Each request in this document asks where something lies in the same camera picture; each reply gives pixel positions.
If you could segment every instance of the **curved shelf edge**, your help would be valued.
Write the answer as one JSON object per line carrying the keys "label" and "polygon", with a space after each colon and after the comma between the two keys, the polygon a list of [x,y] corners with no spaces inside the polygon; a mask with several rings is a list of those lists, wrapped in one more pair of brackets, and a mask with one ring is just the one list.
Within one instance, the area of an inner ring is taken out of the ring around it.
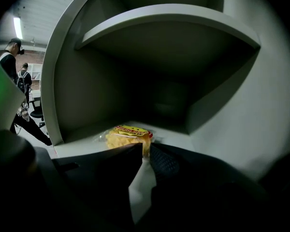
{"label": "curved shelf edge", "polygon": [[158,4],[118,14],[95,26],[81,37],[75,49],[113,31],[148,22],[182,21],[212,27],[241,39],[253,48],[260,47],[257,33],[234,18],[221,12],[188,4]]}
{"label": "curved shelf edge", "polygon": [[41,74],[42,108],[48,134],[53,146],[63,143],[55,107],[55,65],[70,26],[86,2],[87,0],[73,0],[69,7],[65,10],[48,42],[43,61],[43,71]]}

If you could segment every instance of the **cabinet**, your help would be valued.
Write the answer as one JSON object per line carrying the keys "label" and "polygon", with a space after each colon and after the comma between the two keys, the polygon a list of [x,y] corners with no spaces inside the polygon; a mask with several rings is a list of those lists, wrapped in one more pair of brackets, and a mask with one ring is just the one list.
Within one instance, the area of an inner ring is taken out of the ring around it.
{"label": "cabinet", "polygon": [[60,157],[103,150],[92,138],[125,123],[254,177],[289,138],[290,41],[264,0],[74,0],[42,75]]}

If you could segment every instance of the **sleeve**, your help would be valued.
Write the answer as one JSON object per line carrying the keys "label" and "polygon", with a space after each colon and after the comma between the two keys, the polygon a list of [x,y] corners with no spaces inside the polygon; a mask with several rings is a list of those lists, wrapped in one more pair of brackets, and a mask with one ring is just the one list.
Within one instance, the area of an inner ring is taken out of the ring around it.
{"label": "sleeve", "polygon": [[26,83],[28,86],[32,85],[31,75],[29,73],[26,75]]}
{"label": "sleeve", "polygon": [[4,63],[3,68],[6,71],[6,73],[9,75],[9,77],[12,78],[12,80],[16,83],[18,80],[18,76],[16,73],[16,59],[14,57],[7,58]]}

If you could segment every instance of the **black pants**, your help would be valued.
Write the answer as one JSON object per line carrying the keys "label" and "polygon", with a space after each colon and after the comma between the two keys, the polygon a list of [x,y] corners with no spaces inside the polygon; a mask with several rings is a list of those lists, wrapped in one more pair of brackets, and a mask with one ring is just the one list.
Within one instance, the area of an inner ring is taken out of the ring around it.
{"label": "black pants", "polygon": [[29,122],[27,122],[22,117],[16,115],[10,129],[11,132],[16,134],[14,123],[24,128],[27,132],[29,132],[32,136],[41,142],[47,143],[49,141],[48,137],[41,131],[41,129],[32,118],[30,118]]}
{"label": "black pants", "polygon": [[29,93],[28,92],[26,93],[26,101],[27,101],[27,103],[29,105]]}

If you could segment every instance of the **floor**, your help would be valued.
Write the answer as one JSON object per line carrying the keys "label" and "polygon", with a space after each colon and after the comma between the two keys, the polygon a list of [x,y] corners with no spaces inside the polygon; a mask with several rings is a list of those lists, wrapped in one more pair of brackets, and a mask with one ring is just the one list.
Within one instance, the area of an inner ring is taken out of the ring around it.
{"label": "floor", "polygon": [[[32,105],[30,104],[29,105],[29,114],[33,111],[33,107]],[[38,125],[40,122],[41,122],[41,119],[40,118],[33,118],[33,117],[30,117],[30,119],[33,119],[34,122]],[[46,129],[46,126],[43,126],[41,128],[41,130],[46,134],[47,133],[47,129]],[[29,143],[31,143],[32,146],[38,146],[38,147],[42,147],[42,148],[45,148],[47,151],[48,151],[48,154],[50,156],[50,158],[58,158],[57,156],[57,153],[54,149],[54,147],[51,145],[51,146],[47,146],[45,145],[44,143],[42,143],[41,141],[37,140],[34,136],[32,136],[30,133],[26,132],[24,129],[21,129],[20,130],[20,133],[18,134],[18,136],[21,136],[23,138],[25,138],[27,141],[29,141]]]}

